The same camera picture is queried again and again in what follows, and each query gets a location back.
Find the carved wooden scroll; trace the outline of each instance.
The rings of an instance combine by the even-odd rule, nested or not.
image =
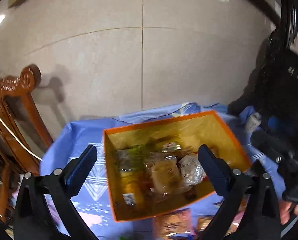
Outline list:
[[[39,85],[41,81],[41,73],[36,65],[29,65],[22,69],[20,77],[8,76],[0,80],[0,117],[17,138],[28,148],[22,134],[20,133],[13,115],[5,102],[6,96],[20,97],[25,110],[28,113],[30,121],[33,123],[38,135],[49,147],[53,140],[45,127],[41,116],[33,102],[31,92]],[[10,148],[17,163],[24,171],[30,171],[34,175],[39,175],[39,160],[30,155],[21,145],[14,139],[9,131],[0,122],[0,134],[7,146]]]

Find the person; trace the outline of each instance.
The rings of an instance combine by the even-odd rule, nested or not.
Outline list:
[[[280,223],[282,225],[286,224],[289,221],[290,213],[289,209],[291,207],[292,203],[288,201],[281,200],[279,202],[279,211],[280,211]],[[294,208],[295,215],[298,216],[298,204]]]

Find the orange box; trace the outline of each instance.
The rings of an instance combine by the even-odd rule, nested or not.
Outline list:
[[[184,147],[191,146],[198,151],[202,144],[216,147],[219,158],[232,168],[245,171],[251,167],[244,149],[215,111],[188,114],[169,119],[135,124],[104,130],[105,160],[110,201],[116,222],[131,221],[163,215],[185,207],[214,193],[208,179],[195,186],[197,197],[189,201],[183,194],[172,195],[167,200],[155,203],[148,209],[134,210],[125,204],[120,189],[120,175],[116,151],[146,144],[149,138],[179,136]]]

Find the white barcode label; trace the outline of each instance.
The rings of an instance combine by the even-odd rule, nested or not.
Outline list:
[[[135,205],[135,195],[133,193],[125,193],[122,196],[126,204]]]

